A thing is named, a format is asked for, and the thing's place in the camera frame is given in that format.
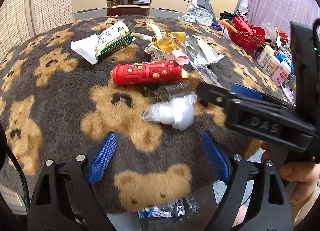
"purple curtain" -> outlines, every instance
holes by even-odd
[[[313,25],[320,17],[316,0],[250,0],[249,22],[259,26],[265,19],[290,35],[290,21]]]

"brown blanket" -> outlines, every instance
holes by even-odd
[[[117,149],[102,180],[93,186],[108,213],[137,211],[198,191],[216,176],[201,148],[201,133],[210,130],[234,153],[246,158],[259,140],[224,127],[221,108],[195,105],[194,123],[180,132],[172,126],[147,123],[142,113],[149,102],[134,86],[117,87],[110,73],[118,63],[144,62],[146,41],[137,39],[95,65],[70,49],[76,41],[99,34],[118,20],[132,32],[153,35],[146,23],[169,32],[199,35],[225,57],[214,65],[222,86],[242,84],[282,98],[275,84],[252,58],[207,26],[143,16],[118,16],[76,21],[40,34],[12,48],[0,65],[0,113],[9,145],[22,165],[32,194],[45,161],[68,162],[101,143],[109,131]],[[195,89],[199,77],[190,66]],[[11,162],[5,162],[0,182],[22,194]]]

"metal screw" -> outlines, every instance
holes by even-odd
[[[78,162],[82,162],[84,160],[84,158],[85,158],[85,156],[80,154],[80,155],[77,156],[76,159],[77,159]]]
[[[272,166],[272,165],[273,165],[273,161],[272,161],[272,160],[266,160],[266,164],[267,164],[268,166]]]
[[[216,98],[216,101],[217,101],[217,103],[222,103],[222,97],[220,97],[220,96],[218,96],[217,98]]]
[[[53,164],[53,160],[47,160],[47,161],[45,162],[45,164],[46,164],[47,166],[50,166],[51,164]]]
[[[236,161],[238,161],[238,162],[242,160],[242,157],[241,157],[240,154],[235,154],[235,155],[233,156],[233,158],[234,158]]]

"blue gripper pad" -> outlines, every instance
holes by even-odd
[[[231,162],[229,158],[221,152],[217,147],[217,141],[210,132],[202,134],[202,148],[205,151],[212,169],[226,186],[231,183]]]
[[[230,88],[232,92],[242,94],[247,97],[263,100],[263,97],[260,92],[252,90],[250,88],[244,87],[242,85],[233,84]]]
[[[97,152],[89,166],[88,183],[92,186],[99,182],[111,160],[117,147],[117,137],[114,132],[110,132],[104,139],[103,146]]]

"red cylindrical container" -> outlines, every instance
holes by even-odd
[[[182,68],[176,61],[118,64],[113,69],[112,79],[117,85],[150,84],[164,81],[182,81]]]

